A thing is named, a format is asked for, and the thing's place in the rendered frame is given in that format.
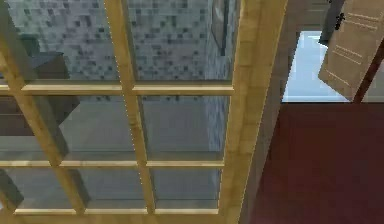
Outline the light wooden glazed door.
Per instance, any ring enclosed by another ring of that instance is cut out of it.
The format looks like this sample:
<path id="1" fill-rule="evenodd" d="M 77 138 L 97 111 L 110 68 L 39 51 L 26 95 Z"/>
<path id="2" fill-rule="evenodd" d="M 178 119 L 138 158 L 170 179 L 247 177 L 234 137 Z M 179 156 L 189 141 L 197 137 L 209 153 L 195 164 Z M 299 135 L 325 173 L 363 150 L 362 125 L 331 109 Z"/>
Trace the light wooden glazed door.
<path id="1" fill-rule="evenodd" d="M 240 224 L 283 92 L 288 0 L 0 0 L 0 224 Z M 39 79 L 21 42 L 62 52 Z M 80 104 L 58 125 L 49 96 Z"/>

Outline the dark brown cabinet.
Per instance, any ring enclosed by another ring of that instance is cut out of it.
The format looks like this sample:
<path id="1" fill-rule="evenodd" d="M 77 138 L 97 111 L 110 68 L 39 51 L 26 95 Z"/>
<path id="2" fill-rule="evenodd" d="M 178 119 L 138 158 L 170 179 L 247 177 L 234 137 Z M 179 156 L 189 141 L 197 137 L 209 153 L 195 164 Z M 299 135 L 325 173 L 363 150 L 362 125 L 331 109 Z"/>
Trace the dark brown cabinet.
<path id="1" fill-rule="evenodd" d="M 36 35 L 22 34 L 21 42 L 39 79 L 68 79 L 62 52 L 42 52 Z M 76 96 L 49 96 L 48 102 L 60 125 L 80 104 Z M 12 96 L 0 96 L 0 136 L 32 136 L 26 119 Z"/>

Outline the beige panelled room door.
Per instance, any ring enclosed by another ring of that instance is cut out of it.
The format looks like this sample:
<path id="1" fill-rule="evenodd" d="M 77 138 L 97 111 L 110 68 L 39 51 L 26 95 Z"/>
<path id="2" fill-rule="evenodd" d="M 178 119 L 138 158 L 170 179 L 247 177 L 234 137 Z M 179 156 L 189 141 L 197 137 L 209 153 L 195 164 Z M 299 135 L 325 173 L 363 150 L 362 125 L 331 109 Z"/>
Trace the beige panelled room door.
<path id="1" fill-rule="evenodd" d="M 384 0 L 329 0 L 319 42 L 327 44 L 318 77 L 352 101 L 384 39 Z M 336 16 L 345 14 L 339 30 Z"/>

